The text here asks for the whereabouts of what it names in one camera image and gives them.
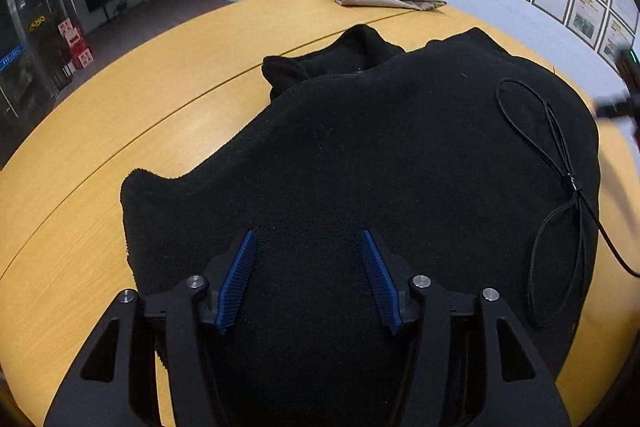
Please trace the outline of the stacked red white boxes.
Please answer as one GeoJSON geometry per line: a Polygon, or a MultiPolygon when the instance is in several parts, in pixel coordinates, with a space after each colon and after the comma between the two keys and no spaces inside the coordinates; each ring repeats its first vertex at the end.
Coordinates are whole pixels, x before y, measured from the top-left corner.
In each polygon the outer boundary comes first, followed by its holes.
{"type": "Polygon", "coordinates": [[[94,61],[93,54],[81,31],[69,18],[58,24],[58,31],[70,48],[70,56],[76,68],[84,69],[94,61]]]}

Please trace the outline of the black fleece jacket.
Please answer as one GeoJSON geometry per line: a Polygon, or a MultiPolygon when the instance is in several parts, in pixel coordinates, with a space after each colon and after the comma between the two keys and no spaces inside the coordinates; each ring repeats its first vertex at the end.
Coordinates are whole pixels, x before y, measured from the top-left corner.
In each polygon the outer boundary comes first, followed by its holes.
{"type": "Polygon", "coordinates": [[[169,291],[245,229],[257,256],[205,369],[223,426],[384,426],[414,344],[381,321],[374,230],[450,291],[499,291],[552,375],[572,345],[598,232],[599,133],[562,79],[479,29],[407,52],[357,26],[270,56],[269,106],[188,174],[120,191],[139,291],[169,291]]]}

